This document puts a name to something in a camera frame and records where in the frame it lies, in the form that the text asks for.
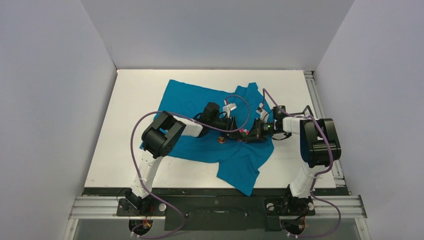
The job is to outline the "blue t-shirt garment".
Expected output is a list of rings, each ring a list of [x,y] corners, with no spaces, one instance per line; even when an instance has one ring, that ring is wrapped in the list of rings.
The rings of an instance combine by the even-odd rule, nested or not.
[[[238,86],[235,92],[229,93],[171,79],[158,109],[192,118],[200,113],[207,103],[221,104],[225,98],[229,98],[229,101],[237,106],[231,112],[236,118],[237,127],[251,129],[258,116],[256,108],[263,100],[255,82],[246,87]],[[272,140],[257,143],[228,140],[219,143],[219,135],[217,131],[211,130],[201,138],[182,136],[170,156],[196,162],[218,163],[216,176],[244,195],[250,196],[260,173],[259,168],[274,151]]]

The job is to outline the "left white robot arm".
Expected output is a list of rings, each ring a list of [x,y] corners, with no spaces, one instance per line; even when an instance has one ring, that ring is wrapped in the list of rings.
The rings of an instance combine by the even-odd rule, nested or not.
[[[214,102],[209,102],[203,112],[193,118],[169,111],[158,112],[158,116],[141,136],[141,149],[144,153],[136,168],[137,179],[130,187],[131,192],[127,193],[128,198],[134,196],[129,208],[136,215],[143,215],[149,210],[149,201],[146,197],[151,194],[159,165],[162,159],[171,153],[180,137],[202,138],[210,130],[229,134],[239,129],[235,125],[235,118],[230,116],[237,105],[228,101],[224,103],[225,105],[220,107]]]

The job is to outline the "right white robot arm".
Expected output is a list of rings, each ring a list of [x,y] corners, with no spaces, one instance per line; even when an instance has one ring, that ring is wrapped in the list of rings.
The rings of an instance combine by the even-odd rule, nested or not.
[[[289,214],[302,207],[301,199],[311,196],[319,176],[329,172],[342,153],[334,120],[316,119],[308,114],[310,109],[307,105],[302,112],[287,113],[284,105],[275,106],[272,121],[266,122],[264,117],[255,119],[251,130],[242,138],[246,143],[258,143],[276,134],[284,134],[286,138],[299,136],[303,163],[288,185],[290,195],[282,199],[282,207]]]

